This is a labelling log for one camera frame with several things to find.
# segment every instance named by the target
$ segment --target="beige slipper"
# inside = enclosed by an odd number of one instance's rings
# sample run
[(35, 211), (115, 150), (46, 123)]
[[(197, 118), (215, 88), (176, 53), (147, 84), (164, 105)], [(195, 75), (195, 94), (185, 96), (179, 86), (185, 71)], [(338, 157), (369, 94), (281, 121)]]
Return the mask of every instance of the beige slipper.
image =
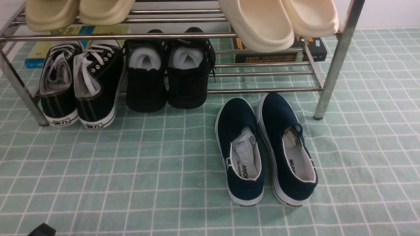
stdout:
[(80, 0), (27, 0), (26, 21), (32, 31), (50, 31), (71, 25)]
[(88, 25), (115, 25), (123, 22), (136, 0), (81, 0), (80, 21)]

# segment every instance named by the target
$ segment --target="light green plaid floor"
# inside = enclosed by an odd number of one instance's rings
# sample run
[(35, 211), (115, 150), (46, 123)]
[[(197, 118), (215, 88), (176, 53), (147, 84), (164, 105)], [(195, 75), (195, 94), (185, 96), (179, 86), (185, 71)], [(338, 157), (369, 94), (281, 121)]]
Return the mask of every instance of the light green plaid floor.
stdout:
[[(213, 42), (230, 48), (227, 39)], [(324, 42), (330, 61), (336, 40)], [(33, 89), (41, 70), (23, 66), (32, 45), (13, 64)], [(146, 115), (122, 100), (109, 128), (41, 128), (2, 77), (0, 236), (26, 235), (42, 222), (60, 236), (419, 235), (419, 45), (419, 29), (358, 30), (322, 121), (312, 118), (318, 94), (284, 94), (319, 176), (299, 209), (276, 200), (270, 172), (257, 207), (232, 205), (213, 127), (222, 104), (236, 95)], [(328, 67), (320, 64), (324, 76)], [(223, 70), (232, 71), (253, 69)], [(314, 85), (308, 76), (209, 81), (212, 89)], [(255, 108), (261, 94), (242, 97)]]

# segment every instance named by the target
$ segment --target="shoe rack shelf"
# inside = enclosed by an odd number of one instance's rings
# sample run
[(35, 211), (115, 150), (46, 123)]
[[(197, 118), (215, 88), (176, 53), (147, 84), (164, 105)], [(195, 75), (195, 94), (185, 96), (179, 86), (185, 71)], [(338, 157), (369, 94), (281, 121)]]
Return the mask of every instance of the shoe rack shelf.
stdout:
[[(161, 0), (150, 0), (148, 2), (160, 2)], [(208, 90), (209, 94), (241, 94), (241, 93), (265, 93), (265, 92), (313, 92), (318, 91), (320, 98), (315, 109), (314, 118), (320, 120), (324, 117), (326, 108), (330, 101), (334, 86), (339, 76), (343, 61), (346, 57), (353, 33), (359, 20), (365, 0), (351, 0), (347, 11), (346, 20), (340, 31), (336, 34), (338, 44), (331, 61), (330, 68), (325, 80), (321, 79), (311, 53), (308, 50), (305, 40), (302, 39), (299, 47), (289, 48), (286, 51), (296, 52), (295, 62), (275, 63), (233, 63), (219, 64), (216, 68), (229, 67), (261, 67), (261, 66), (308, 66), (305, 71), (281, 71), (281, 72), (238, 72), (238, 73), (216, 73), (216, 77), (238, 77), (238, 76), (294, 76), (312, 75), (317, 86), (314, 87), (290, 87), (290, 88), (269, 88), (269, 89), (213, 89)], [(210, 16), (210, 14), (222, 14), (220, 9), (176, 9), (176, 10), (132, 10), (129, 17), (123, 22), (125, 24), (146, 24), (146, 23), (203, 23), (203, 22), (227, 22), (224, 16)], [(155, 15), (155, 18), (142, 18), (142, 15)], [(177, 18), (165, 17), (165, 15), (179, 15)], [(181, 34), (90, 34), (90, 35), (59, 35), (58, 31), (52, 31), (52, 35), (15, 35), (20, 26), (26, 25), (24, 4), (18, 9), (13, 17), (0, 29), (0, 69), (14, 87), (22, 101), (28, 107), (31, 114), (41, 126), (47, 126), (48, 122), (38, 106), (39, 88), (32, 93), (26, 88), (20, 76), (16, 72), (7, 55), (16, 42), (32, 41), (60, 41), (60, 40), (81, 40), (81, 39), (180, 39), (180, 38), (235, 38), (232, 32), (218, 33), (181, 33)], [(4, 51), (6, 43), (12, 42), (9, 50)], [(249, 50), (219, 50), (221, 53), (249, 53)], [(308, 62), (302, 61), (304, 53), (309, 58)]]

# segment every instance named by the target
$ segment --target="shoe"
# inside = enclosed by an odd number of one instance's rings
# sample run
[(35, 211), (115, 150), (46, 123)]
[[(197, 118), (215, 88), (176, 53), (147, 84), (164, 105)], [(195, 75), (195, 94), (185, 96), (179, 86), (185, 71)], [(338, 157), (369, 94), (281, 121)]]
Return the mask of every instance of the shoe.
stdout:
[(244, 44), (257, 52), (279, 52), (293, 45), (294, 32), (279, 0), (218, 0)]
[(296, 34), (326, 37), (339, 29), (339, 17), (333, 0), (282, 0)]
[(234, 203), (243, 207), (256, 205), (264, 195), (265, 169), (257, 129), (254, 111), (242, 98), (229, 100), (216, 118), (216, 139), (228, 193)]
[(78, 41), (57, 41), (47, 53), (39, 80), (39, 97), (45, 117), (53, 126), (67, 126), (78, 119), (73, 60), (82, 51)]
[(27, 0), (25, 17), (35, 32), (61, 29), (77, 17), (80, 0)]
[[(162, 33), (158, 29), (149, 33)], [(127, 106), (136, 112), (155, 112), (166, 105), (165, 71), (169, 47), (166, 41), (126, 40)]]
[(80, 21), (87, 25), (107, 26), (123, 22), (136, 0), (80, 0)]
[[(191, 27), (185, 32), (203, 31)], [(207, 81), (216, 61), (213, 46), (209, 39), (178, 39), (170, 45), (168, 103), (180, 109), (200, 107), (206, 101)]]
[(277, 93), (263, 96), (257, 120), (271, 157), (275, 196), (285, 205), (302, 206), (318, 184), (302, 126), (287, 101)]
[(105, 128), (112, 123), (125, 72), (117, 40), (92, 41), (88, 50), (74, 58), (74, 94), (86, 128)]

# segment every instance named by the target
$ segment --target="black sneaker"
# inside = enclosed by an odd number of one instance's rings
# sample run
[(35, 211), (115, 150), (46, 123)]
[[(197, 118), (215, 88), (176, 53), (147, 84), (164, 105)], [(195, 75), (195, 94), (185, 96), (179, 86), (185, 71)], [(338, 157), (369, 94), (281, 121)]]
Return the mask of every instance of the black sneaker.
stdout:
[[(149, 33), (162, 33), (158, 29)], [(155, 112), (166, 105), (165, 70), (169, 47), (166, 41), (127, 40), (127, 106), (137, 112)]]
[[(191, 27), (186, 33), (201, 33)], [(207, 81), (216, 55), (209, 39), (178, 39), (170, 42), (168, 103), (180, 109), (197, 108), (206, 101)]]
[(109, 126), (117, 111), (125, 61), (116, 40), (92, 41), (74, 58), (74, 94), (80, 121), (86, 128)]
[(53, 126), (67, 126), (77, 121), (73, 60), (82, 51), (78, 41), (60, 41), (47, 53), (39, 81), (39, 96), (45, 117)]

